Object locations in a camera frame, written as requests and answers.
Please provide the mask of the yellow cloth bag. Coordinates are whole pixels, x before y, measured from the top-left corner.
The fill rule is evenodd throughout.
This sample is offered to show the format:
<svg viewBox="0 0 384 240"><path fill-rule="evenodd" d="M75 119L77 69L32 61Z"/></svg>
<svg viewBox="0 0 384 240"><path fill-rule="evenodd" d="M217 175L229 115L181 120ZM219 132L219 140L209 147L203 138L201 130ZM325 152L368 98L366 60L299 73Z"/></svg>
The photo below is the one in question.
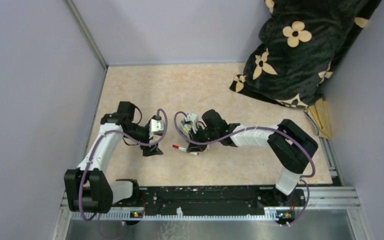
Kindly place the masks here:
<svg viewBox="0 0 384 240"><path fill-rule="evenodd" d="M332 140L330 116L327 102L322 98L304 110L304 114L313 126L314 133L320 138Z"/></svg>

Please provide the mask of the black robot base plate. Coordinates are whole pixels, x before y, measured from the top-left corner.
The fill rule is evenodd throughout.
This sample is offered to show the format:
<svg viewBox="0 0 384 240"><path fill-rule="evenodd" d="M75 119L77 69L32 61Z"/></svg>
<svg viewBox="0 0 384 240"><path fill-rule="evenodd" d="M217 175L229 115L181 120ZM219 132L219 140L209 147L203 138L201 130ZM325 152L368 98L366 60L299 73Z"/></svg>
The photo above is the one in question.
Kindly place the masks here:
<svg viewBox="0 0 384 240"><path fill-rule="evenodd" d="M115 207L143 207L146 216L262 216L269 207L296 210L305 204L305 192L296 189L290 196L273 185L204 185L140 187L133 197Z"/></svg>

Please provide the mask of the red white marker pen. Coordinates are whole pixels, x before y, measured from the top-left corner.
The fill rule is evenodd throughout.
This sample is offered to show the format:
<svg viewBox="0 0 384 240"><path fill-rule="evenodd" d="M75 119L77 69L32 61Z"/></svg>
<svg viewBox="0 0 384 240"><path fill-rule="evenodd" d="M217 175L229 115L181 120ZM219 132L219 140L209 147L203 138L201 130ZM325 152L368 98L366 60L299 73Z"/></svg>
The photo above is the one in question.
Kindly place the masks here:
<svg viewBox="0 0 384 240"><path fill-rule="evenodd" d="M181 147L181 146L179 146L179 145L175 145L175 144L173 144L172 147L173 147L174 149L180 150L180 151L185 152L185 153L187 153L187 154L192 154L192 155L195 155L195 156L198 156L198 155L199 155L198 152L188 151L185 147Z"/></svg>

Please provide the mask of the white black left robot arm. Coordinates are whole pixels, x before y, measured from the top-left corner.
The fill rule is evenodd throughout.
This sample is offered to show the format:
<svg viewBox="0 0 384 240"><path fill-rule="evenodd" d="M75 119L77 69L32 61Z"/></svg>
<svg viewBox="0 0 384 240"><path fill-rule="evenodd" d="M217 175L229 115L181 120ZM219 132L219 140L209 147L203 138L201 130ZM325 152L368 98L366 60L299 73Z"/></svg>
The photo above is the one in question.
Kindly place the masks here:
<svg viewBox="0 0 384 240"><path fill-rule="evenodd" d="M135 179L109 183L105 172L121 140L139 146L144 157L162 155L159 142L167 133L168 116L159 108L146 125L134 122L138 107L121 101L116 112L105 114L89 152L75 169L64 174L68 207L72 212L106 214L113 205L124 202L134 207L140 202L139 184Z"/></svg>

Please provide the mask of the black floral blanket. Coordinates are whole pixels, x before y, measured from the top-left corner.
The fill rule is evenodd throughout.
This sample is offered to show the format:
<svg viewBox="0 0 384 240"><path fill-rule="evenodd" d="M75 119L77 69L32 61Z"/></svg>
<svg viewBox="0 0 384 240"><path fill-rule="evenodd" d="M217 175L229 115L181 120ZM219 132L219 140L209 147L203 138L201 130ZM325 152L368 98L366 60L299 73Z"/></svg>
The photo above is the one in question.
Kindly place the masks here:
<svg viewBox="0 0 384 240"><path fill-rule="evenodd" d="M260 45L230 90L271 104L306 109L322 97L378 0L267 0Z"/></svg>

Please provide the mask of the aluminium frame rail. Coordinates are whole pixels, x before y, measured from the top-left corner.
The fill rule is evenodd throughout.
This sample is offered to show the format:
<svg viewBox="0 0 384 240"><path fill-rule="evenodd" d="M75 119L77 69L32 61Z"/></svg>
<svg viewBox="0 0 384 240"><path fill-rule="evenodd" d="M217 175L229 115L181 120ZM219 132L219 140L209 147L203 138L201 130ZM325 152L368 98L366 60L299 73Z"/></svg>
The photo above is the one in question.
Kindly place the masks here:
<svg viewBox="0 0 384 240"><path fill-rule="evenodd" d="M333 148L328 140L321 141L321 147L327 158L328 168L332 179L333 186L298 186L296 190L304 191L305 203L296 210L287 210L284 207L269 207L268 212L264 215L245 215L245 216L186 216L178 213L168 216L147 216L144 207L123 208L114 206L108 213L101 215L101 220L120 220L127 222L139 221L285 221L290 222L299 215L299 212L313 210L349 210L359 209L361 207L357 192L354 187L341 186L340 178L337 175L336 166L334 164L335 155Z"/></svg>

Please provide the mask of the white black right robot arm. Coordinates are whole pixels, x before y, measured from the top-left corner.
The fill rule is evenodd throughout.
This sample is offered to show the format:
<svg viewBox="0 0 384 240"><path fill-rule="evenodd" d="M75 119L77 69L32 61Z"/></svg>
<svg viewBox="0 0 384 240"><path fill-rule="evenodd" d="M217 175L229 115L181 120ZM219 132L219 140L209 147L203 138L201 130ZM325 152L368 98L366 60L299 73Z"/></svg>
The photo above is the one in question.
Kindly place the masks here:
<svg viewBox="0 0 384 240"><path fill-rule="evenodd" d="M287 206L294 198L293 191L304 178L304 171L311 165L312 157L319 146L316 141L290 119L283 119L273 126L246 126L227 123L214 109L206 111L201 118L194 113L184 114L182 133L189 143L187 152L204 152L213 143L228 147L270 148L282 164L275 184L273 200L279 206Z"/></svg>

